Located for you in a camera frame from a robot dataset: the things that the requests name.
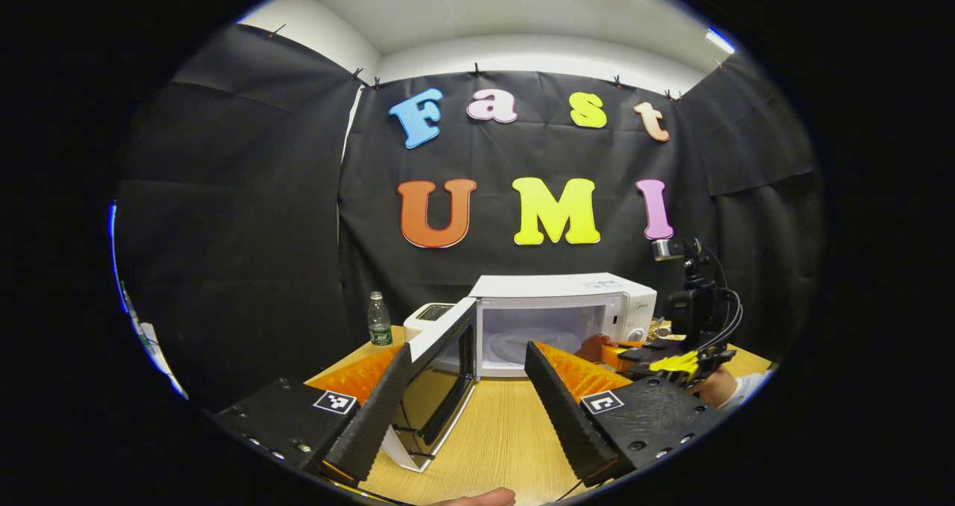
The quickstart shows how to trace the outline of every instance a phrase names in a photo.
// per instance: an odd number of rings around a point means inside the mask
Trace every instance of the human hand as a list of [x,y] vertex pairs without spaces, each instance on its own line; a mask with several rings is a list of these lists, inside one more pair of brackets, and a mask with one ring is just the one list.
[[506,487],[499,487],[494,491],[481,493],[481,495],[442,500],[442,502],[433,503],[431,506],[514,506],[515,502],[514,491]]
[[700,393],[701,400],[713,407],[720,407],[736,392],[736,378],[726,367],[720,366],[705,380],[686,388],[686,392]]
[[584,340],[583,345],[580,346],[580,349],[578,349],[574,355],[580,357],[580,359],[587,360],[588,363],[599,363],[601,359],[601,346],[616,347],[617,344],[611,342],[610,337],[606,334],[595,334]]

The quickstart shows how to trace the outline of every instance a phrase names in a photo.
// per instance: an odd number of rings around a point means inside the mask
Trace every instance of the white wall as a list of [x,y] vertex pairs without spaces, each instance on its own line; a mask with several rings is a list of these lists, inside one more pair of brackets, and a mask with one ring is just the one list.
[[316,0],[269,0],[237,21],[297,41],[348,71],[365,68],[358,77],[375,82],[381,54],[344,19]]
[[440,41],[386,54],[378,63],[382,82],[419,75],[474,71],[542,71],[606,78],[663,94],[689,91],[709,72],[632,47],[580,37],[505,34]]

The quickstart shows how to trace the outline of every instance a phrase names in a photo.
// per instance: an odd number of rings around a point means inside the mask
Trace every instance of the blue letter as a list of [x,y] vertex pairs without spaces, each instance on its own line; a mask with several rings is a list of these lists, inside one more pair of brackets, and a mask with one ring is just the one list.
[[427,88],[424,92],[392,106],[388,113],[398,117],[408,140],[405,148],[412,149],[420,143],[430,141],[437,136],[440,130],[435,125],[429,125],[425,119],[437,122],[441,119],[441,111],[432,101],[440,101],[444,94],[437,88]]

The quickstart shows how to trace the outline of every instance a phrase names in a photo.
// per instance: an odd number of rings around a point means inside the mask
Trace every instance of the white ceiling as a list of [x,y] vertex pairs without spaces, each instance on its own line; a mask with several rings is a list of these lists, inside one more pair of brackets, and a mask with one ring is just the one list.
[[706,22],[676,0],[318,0],[381,54],[458,37],[588,37],[709,72],[727,57]]

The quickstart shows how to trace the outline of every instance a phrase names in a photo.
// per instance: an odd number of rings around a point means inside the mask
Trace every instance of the ceiling light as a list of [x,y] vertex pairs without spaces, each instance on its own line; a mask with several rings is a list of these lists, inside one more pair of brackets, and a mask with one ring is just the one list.
[[707,40],[712,41],[717,47],[723,49],[727,53],[733,54],[736,51],[733,49],[733,45],[730,45],[729,41],[726,41],[723,36],[717,34],[713,29],[710,29],[710,32],[707,32]]

